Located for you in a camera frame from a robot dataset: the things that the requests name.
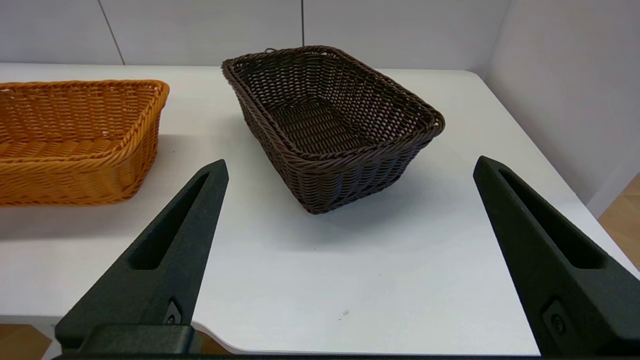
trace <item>basket rim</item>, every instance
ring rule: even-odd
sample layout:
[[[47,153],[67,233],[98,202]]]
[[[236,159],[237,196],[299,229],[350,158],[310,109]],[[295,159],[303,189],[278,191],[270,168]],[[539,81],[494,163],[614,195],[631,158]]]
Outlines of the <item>basket rim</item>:
[[[71,155],[71,156],[47,156],[47,157],[20,157],[0,159],[0,167],[3,169],[10,168],[33,168],[44,163],[59,163],[61,166],[68,165],[70,167],[97,168],[106,163],[114,161],[123,161],[128,158],[141,142],[141,136],[154,123],[154,114],[152,109],[156,105],[160,105],[158,112],[161,111],[166,103],[169,95],[169,84],[157,79],[107,79],[107,80],[72,80],[72,81],[28,81],[28,82],[10,82],[0,83],[2,88],[63,88],[63,87],[88,87],[88,86],[119,86],[119,85],[148,85],[153,84],[157,87],[156,93],[151,101],[140,111],[138,118],[132,124],[131,128],[121,137],[120,143],[110,150],[95,152],[92,154]]]
[[[386,86],[390,86],[393,88],[394,91],[400,92],[403,95],[407,96],[407,98],[410,101],[413,101],[418,106],[420,106],[425,113],[428,113],[429,116],[431,116],[433,119],[436,119],[436,125],[426,127],[424,130],[421,130],[421,131],[416,131],[414,133],[408,133],[403,136],[399,136],[392,140],[387,140],[386,142],[376,143],[373,145],[359,147],[356,149],[349,149],[349,150],[344,150],[339,152],[330,152],[326,154],[316,154],[316,153],[310,153],[310,152],[299,150],[288,139],[288,137],[282,131],[280,126],[275,122],[275,120],[271,116],[271,113],[267,109],[265,109],[262,103],[256,98],[256,96],[254,96],[251,89],[248,88],[248,86],[244,83],[244,81],[242,81],[239,78],[237,72],[233,68],[233,65],[240,62],[261,60],[264,58],[269,58],[272,56],[278,56],[282,54],[307,53],[310,51],[316,51],[320,53],[323,53],[323,52],[334,53],[340,56],[343,60],[346,60],[355,64],[357,67],[360,68],[360,70],[369,72],[372,75],[378,77],[379,79],[385,82]],[[386,156],[389,156],[391,152],[400,152],[402,151],[402,149],[409,147],[409,145],[413,145],[415,143],[433,139],[434,137],[438,136],[444,130],[444,127],[445,127],[444,117],[434,107],[426,103],[424,100],[422,100],[420,97],[415,95],[413,92],[407,90],[405,87],[400,85],[395,80],[391,79],[390,77],[382,74],[381,72],[373,69],[372,67],[362,63],[360,60],[357,60],[356,58],[350,56],[349,54],[335,47],[330,47],[326,45],[307,45],[307,46],[293,47],[288,49],[279,49],[271,52],[265,51],[263,53],[246,54],[246,55],[238,56],[237,58],[225,60],[222,63],[222,70],[225,77],[227,77],[227,79],[229,80],[229,83],[234,88],[234,90],[242,91],[246,95],[246,97],[249,98],[251,102],[254,103],[254,105],[256,105],[256,107],[260,111],[261,117],[266,121],[266,125],[269,126],[273,130],[273,132],[277,135],[277,138],[274,139],[272,136],[269,136],[269,139],[271,141],[276,140],[280,142],[286,148],[287,152],[289,152],[288,158],[290,158],[291,156],[295,156],[298,160],[301,160],[304,162],[313,161],[317,163],[318,161],[332,161],[332,162],[336,160],[339,161],[344,158],[352,158],[353,156],[366,156],[367,158],[373,157],[376,154],[380,154],[380,155],[385,154]]]

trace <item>brown wicker basket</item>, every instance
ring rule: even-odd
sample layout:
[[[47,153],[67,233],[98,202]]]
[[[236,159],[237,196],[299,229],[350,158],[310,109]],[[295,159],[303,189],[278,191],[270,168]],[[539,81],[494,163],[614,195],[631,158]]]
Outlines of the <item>brown wicker basket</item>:
[[[157,80],[0,84],[0,206],[132,197],[168,94]]]
[[[310,213],[390,186],[444,129],[440,112],[332,47],[247,54],[222,70],[253,135]]]

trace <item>basket bottom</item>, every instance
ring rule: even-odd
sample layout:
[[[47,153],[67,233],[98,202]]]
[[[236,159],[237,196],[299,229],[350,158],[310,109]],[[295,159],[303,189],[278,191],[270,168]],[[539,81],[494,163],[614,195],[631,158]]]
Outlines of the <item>basket bottom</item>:
[[[271,110],[270,114],[296,148],[304,152],[328,154],[372,145],[359,128],[320,98]]]

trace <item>orange wicker basket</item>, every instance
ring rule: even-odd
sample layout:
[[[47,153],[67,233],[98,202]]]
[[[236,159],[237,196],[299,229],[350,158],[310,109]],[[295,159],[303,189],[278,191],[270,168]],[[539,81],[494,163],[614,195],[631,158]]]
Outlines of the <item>orange wicker basket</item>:
[[[157,153],[158,80],[0,84],[0,205],[131,198]]]

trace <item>woven basket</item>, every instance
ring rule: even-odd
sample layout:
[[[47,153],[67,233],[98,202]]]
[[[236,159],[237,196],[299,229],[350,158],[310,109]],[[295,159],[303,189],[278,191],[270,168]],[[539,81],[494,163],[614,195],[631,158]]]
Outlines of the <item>woven basket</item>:
[[[247,54],[222,70],[253,135],[310,213],[390,186],[444,129],[440,112],[332,47]]]
[[[157,80],[0,84],[0,205],[131,198],[157,153]]]

